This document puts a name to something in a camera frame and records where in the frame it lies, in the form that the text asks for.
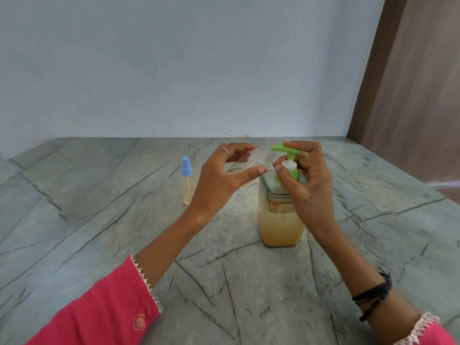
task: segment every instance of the light blue wall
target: light blue wall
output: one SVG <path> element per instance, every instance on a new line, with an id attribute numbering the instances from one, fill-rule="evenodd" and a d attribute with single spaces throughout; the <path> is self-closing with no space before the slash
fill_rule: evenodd
<path id="1" fill-rule="evenodd" d="M 0 151 L 345 135 L 383 1 L 0 0 Z"/>

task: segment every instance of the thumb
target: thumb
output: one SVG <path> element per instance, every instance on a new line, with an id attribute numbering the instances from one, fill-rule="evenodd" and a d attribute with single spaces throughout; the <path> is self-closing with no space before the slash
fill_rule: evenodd
<path id="1" fill-rule="evenodd" d="M 282 165 L 276 165 L 275 172 L 276 175 L 278 175 L 278 179 L 283 183 L 289 193 L 294 193 L 299 186 L 299 183 L 294 178 L 292 178 L 288 169 Z"/>
<path id="2" fill-rule="evenodd" d="M 267 167 L 252 167 L 248 168 L 243 172 L 233 175 L 236 180 L 236 185 L 238 187 L 243 186 L 244 184 L 250 182 L 251 180 L 260 177 L 262 174 L 267 172 Z"/>

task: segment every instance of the blue spray cap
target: blue spray cap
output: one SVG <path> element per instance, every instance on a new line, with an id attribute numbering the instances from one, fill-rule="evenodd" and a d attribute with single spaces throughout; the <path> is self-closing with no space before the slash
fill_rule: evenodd
<path id="1" fill-rule="evenodd" d="M 182 157 L 182 167 L 180 173 L 183 177 L 190 177 L 193 174 L 192 166 L 190 165 L 190 158 L 188 156 Z"/>

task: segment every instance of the hand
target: hand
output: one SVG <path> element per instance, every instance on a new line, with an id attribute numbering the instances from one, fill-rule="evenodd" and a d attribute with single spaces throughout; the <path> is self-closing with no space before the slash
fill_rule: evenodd
<path id="1" fill-rule="evenodd" d="M 230 157 L 222 147 L 227 149 Z M 247 157 L 257 146 L 249 143 L 221 144 L 201 167 L 200 179 L 188 210 L 210 221 L 242 185 L 267 172 L 266 167 L 252 167 L 237 174 L 227 174 L 224 166 Z"/>
<path id="2" fill-rule="evenodd" d="M 304 151 L 294 161 L 300 172 L 308 175 L 308 183 L 301 184 L 291 177 L 281 165 L 286 156 L 273 163 L 279 180 L 286 186 L 294 201 L 295 210 L 313 236 L 336 226 L 332 196 L 332 173 L 326 166 L 321 145 L 318 142 L 284 142 L 284 146 Z"/>

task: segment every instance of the bracelet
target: bracelet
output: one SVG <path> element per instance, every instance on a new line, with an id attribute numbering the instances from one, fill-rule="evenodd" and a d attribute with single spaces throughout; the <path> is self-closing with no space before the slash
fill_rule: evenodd
<path id="1" fill-rule="evenodd" d="M 367 310 L 364 311 L 362 316 L 359 318 L 361 322 L 366 321 L 374 312 L 376 308 L 382 303 L 383 300 L 385 300 L 388 297 L 388 294 L 390 293 L 391 287 L 393 287 L 393 281 L 391 280 L 391 275 L 390 273 L 385 273 L 383 272 L 382 269 L 379 268 L 381 272 L 379 274 L 385 278 L 385 282 L 375 286 L 374 288 L 365 291 L 361 293 L 360 295 L 357 295 L 351 300 L 355 302 L 356 305 L 362 305 L 365 303 L 368 303 L 374 299 L 377 299 L 372 302 L 371 307 Z"/>

